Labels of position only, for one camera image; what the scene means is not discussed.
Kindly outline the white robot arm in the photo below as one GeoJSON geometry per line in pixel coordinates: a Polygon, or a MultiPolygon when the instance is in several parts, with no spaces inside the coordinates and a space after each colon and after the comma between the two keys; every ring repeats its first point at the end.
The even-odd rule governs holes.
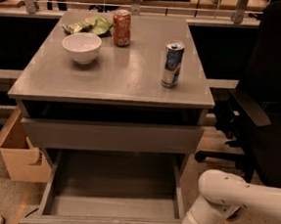
{"type": "Polygon", "coordinates": [[[239,208],[281,222],[281,188],[250,184],[238,175],[212,169],[201,174],[198,189],[182,224],[220,224],[239,208]]]}

